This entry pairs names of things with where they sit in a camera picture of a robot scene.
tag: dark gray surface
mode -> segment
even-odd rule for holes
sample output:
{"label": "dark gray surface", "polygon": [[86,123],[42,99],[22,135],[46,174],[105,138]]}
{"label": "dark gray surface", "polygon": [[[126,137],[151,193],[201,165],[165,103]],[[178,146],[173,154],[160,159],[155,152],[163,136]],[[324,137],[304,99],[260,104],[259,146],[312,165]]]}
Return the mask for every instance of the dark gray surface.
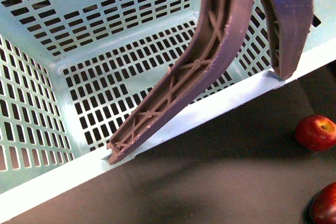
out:
{"label": "dark gray surface", "polygon": [[336,121],[335,90],[322,68],[8,223],[309,223],[310,200],[336,181],[336,147],[313,153],[293,133],[313,113]]}

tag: red apple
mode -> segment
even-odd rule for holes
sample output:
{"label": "red apple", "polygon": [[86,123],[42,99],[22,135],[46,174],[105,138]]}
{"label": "red apple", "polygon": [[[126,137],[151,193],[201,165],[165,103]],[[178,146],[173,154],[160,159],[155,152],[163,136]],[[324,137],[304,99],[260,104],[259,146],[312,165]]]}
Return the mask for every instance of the red apple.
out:
{"label": "red apple", "polygon": [[336,182],[327,185],[310,206],[315,224],[336,224]]}
{"label": "red apple", "polygon": [[295,138],[311,151],[327,150],[336,145],[336,124],[323,115],[311,115],[298,124]]}

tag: apple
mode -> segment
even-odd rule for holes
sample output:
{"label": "apple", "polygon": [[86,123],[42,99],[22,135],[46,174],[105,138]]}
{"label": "apple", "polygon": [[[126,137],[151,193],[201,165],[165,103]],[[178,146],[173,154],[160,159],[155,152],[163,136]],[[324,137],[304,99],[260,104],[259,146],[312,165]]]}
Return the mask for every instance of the apple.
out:
{"label": "apple", "polygon": [[336,224],[336,182],[315,197],[309,212],[315,224]]}
{"label": "apple", "polygon": [[311,151],[325,151],[336,145],[336,124],[323,115],[308,116],[297,125],[295,138]]}

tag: plastic basket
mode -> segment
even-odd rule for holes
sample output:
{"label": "plastic basket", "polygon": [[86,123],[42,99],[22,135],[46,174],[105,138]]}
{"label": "plastic basket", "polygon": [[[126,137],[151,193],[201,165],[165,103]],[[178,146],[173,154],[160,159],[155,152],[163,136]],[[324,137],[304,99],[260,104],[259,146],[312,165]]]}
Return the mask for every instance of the plastic basket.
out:
{"label": "plastic basket", "polygon": [[[0,2],[0,193],[80,156],[95,157],[88,153],[106,145],[186,49],[200,11],[200,0]],[[334,39],[330,2],[335,0],[314,0],[305,51]],[[313,64],[299,68],[288,81],[334,58],[310,61]],[[145,148],[288,82],[271,72],[264,9],[254,0],[250,26],[234,62],[186,110],[203,113],[207,108],[209,116],[196,117],[174,133],[165,128],[159,132],[160,141]],[[270,79],[266,85],[265,78]],[[216,112],[204,99],[215,93],[231,97],[226,104],[213,105]]]}

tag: grid pattern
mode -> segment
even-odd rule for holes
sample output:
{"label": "grid pattern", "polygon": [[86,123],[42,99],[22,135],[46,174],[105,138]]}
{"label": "grid pattern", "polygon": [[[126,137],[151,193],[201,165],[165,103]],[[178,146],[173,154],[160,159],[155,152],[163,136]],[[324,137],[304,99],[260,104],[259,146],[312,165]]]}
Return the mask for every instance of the grid pattern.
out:
{"label": "grid pattern", "polygon": [[254,0],[247,34],[236,58],[248,76],[270,68],[265,13],[260,0]]}
{"label": "grid pattern", "polygon": [[63,70],[91,150],[106,143],[156,84],[143,83],[130,93],[125,81],[159,66],[167,70],[187,48],[195,28],[191,20]]}
{"label": "grid pattern", "polygon": [[191,0],[104,0],[63,16],[53,0],[0,0],[53,56],[190,7]]}
{"label": "grid pattern", "polygon": [[[136,81],[137,75],[160,65],[172,66],[187,48],[195,28],[191,20],[63,70],[91,151],[106,144],[156,84],[144,83],[130,93],[125,82]],[[254,0],[248,32],[235,60],[246,77],[270,67],[266,29],[264,9],[260,0]],[[193,102],[240,80],[226,71]]]}
{"label": "grid pattern", "polygon": [[0,172],[72,160],[46,68],[0,37]]}

